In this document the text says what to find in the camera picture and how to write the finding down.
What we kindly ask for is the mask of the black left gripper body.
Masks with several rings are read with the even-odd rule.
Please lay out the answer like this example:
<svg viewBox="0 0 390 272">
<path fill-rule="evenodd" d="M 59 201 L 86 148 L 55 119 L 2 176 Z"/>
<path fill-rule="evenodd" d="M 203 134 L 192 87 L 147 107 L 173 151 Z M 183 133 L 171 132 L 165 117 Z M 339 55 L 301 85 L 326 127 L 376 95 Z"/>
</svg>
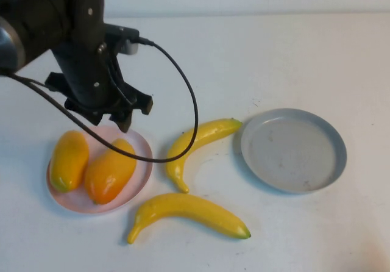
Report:
<svg viewBox="0 0 390 272">
<path fill-rule="evenodd" d="M 61 43 L 51 52 L 62 72 L 51 72 L 45 85 L 103 115 L 124 109 L 147 115 L 152 96 L 124 81 L 117 59 L 118 54 L 133 54 L 133 46 L 138 45 L 126 38 L 106 39 L 93 50 L 70 41 Z"/>
</svg>

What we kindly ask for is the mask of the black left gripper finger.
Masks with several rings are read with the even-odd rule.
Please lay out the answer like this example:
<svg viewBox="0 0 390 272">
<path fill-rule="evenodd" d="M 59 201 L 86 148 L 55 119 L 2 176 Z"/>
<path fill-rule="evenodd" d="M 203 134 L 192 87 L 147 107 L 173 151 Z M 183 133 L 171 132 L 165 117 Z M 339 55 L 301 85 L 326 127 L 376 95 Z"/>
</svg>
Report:
<svg viewBox="0 0 390 272">
<path fill-rule="evenodd" d="M 67 99 L 65 101 L 64 106 L 65 109 L 78 113 L 93 125 L 98 125 L 101 122 L 101 119 L 103 117 L 102 113 L 90 109 L 86 109 L 82 107 L 80 104 L 78 104 L 77 102 L 74 102 L 70 99 Z"/>
<path fill-rule="evenodd" d="M 114 112 L 109 120 L 114 122 L 121 132 L 127 133 L 132 123 L 132 110 L 124 109 Z"/>
</svg>

